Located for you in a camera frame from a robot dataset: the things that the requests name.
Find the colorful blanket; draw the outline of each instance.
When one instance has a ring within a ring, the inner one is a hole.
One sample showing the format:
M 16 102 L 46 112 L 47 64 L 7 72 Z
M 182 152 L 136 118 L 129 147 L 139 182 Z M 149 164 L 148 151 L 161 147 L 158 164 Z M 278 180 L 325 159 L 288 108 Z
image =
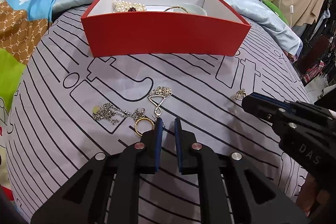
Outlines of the colorful blanket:
M 22 72 L 51 22 L 54 2 L 0 0 L 0 139 Z

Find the open box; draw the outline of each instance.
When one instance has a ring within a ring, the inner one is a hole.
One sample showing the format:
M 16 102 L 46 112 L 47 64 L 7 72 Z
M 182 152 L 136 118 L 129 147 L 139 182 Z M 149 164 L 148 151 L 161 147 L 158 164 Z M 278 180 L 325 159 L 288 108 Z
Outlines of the open box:
M 223 0 L 123 0 L 145 4 L 145 12 L 115 12 L 114 0 L 95 0 L 81 17 L 94 57 L 194 53 L 233 56 L 251 26 Z M 207 16 L 163 12 L 195 4 Z

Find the green object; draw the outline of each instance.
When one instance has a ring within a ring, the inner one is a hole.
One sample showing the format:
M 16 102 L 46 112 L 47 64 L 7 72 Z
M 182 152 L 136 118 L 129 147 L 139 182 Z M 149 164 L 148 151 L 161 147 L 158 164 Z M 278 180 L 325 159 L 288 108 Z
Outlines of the green object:
M 18 62 L 10 53 L 0 48 L 0 98 L 7 112 L 11 109 L 14 93 L 26 65 Z
M 285 18 L 284 14 L 280 11 L 280 9 L 276 5 L 274 5 L 272 2 L 268 0 L 262 0 L 262 3 L 264 3 L 268 8 L 270 8 L 278 17 L 281 18 L 283 22 L 285 22 L 289 26 L 289 23 Z

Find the black line pattern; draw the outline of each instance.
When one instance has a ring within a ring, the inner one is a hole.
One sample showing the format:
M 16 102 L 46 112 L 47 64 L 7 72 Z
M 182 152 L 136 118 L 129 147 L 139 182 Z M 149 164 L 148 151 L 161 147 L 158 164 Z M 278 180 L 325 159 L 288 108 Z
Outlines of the black line pattern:
M 245 88 L 279 100 L 308 102 L 295 71 L 259 25 L 248 20 L 251 30 L 234 57 L 93 58 L 80 22 L 86 9 L 70 9 L 51 26 L 14 96 L 6 132 L 9 176 L 18 208 L 27 219 L 96 153 L 120 153 L 139 140 L 131 118 L 120 119 L 115 126 L 97 122 L 92 119 L 93 106 L 111 102 L 128 111 L 144 107 L 151 117 L 154 107 L 146 96 L 159 85 L 171 87 L 173 96 L 162 105 L 166 128 L 159 171 L 141 176 L 147 189 L 140 192 L 142 222 L 200 222 L 197 176 L 182 176 L 177 169 L 175 117 L 199 142 L 227 155 L 240 151 L 289 196 L 298 194 L 306 170 L 283 156 L 279 137 L 267 122 L 245 113 L 233 98 Z

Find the gold ring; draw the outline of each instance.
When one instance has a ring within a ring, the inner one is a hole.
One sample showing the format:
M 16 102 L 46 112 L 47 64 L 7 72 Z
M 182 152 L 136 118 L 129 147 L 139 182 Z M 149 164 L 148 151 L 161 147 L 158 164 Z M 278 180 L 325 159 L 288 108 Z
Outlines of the gold ring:
M 164 10 L 164 12 L 166 12 L 166 11 L 168 11 L 168 10 L 170 10 L 170 9 L 174 9 L 174 8 L 180 8 L 180 9 L 182 9 L 183 11 L 185 11 L 187 14 L 189 14 L 188 11 L 187 11 L 187 9 L 186 9 L 186 8 L 183 8 L 183 7 L 181 7 L 181 6 L 173 6 L 173 7 L 169 7 L 169 8 L 167 8 L 166 10 Z
M 140 121 L 148 121 L 148 122 L 150 122 L 150 123 L 152 124 L 152 130 L 153 130 L 154 127 L 155 127 L 155 124 L 154 124 L 154 122 L 153 122 L 151 119 L 149 119 L 149 118 L 145 118 L 145 117 L 140 118 L 139 120 L 137 120 L 137 121 L 135 122 L 135 125 L 134 125 L 135 132 L 136 132 L 140 137 L 142 137 L 142 134 L 137 130 L 137 126 L 138 126 L 138 123 L 139 123 Z

